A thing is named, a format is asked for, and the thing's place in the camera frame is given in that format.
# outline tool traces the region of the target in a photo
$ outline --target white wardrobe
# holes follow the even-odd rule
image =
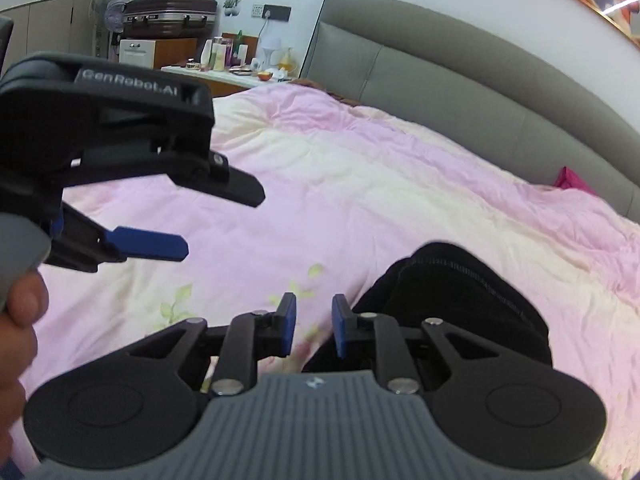
[[[14,20],[2,74],[26,54],[37,50],[91,55],[94,24],[89,20],[90,2],[45,0],[0,11],[0,15]]]

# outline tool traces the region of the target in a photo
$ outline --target hand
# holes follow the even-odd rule
[[[0,466],[11,453],[9,428],[22,415],[26,402],[18,381],[38,352],[33,323],[49,306],[49,293],[42,277],[30,272],[18,279],[0,314]]]

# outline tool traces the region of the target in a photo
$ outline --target lamp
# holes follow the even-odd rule
[[[264,50],[264,62],[262,65],[263,70],[267,70],[271,66],[271,56],[276,50],[280,50],[282,44],[280,38],[274,36],[268,36],[262,39],[260,47]]]

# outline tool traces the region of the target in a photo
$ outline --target zipper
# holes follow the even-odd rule
[[[516,316],[518,316],[518,318],[520,318],[524,323],[526,323],[527,326],[529,326],[530,328],[535,330],[535,327],[534,327],[533,323],[513,303],[513,301],[508,300],[508,298],[505,298],[503,295],[501,295],[499,292],[497,292],[491,285],[489,285],[489,283],[486,282],[486,280],[482,276],[480,276],[476,272],[473,272],[468,267],[462,266],[459,263],[452,262],[450,260],[445,260],[444,258],[428,258],[428,259],[418,258],[418,259],[412,260],[411,263],[408,266],[412,266],[412,265],[416,265],[416,264],[438,265],[438,266],[443,266],[443,267],[449,267],[449,269],[456,270],[457,272],[460,272],[461,274],[464,274],[466,277],[471,278],[478,285],[482,286],[482,288],[484,288],[484,290],[486,290],[489,294],[491,294],[501,304],[503,304],[508,309],[510,309]]]

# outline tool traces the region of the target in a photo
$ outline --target suitcase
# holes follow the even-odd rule
[[[124,12],[123,38],[211,37],[216,0],[131,0]]]

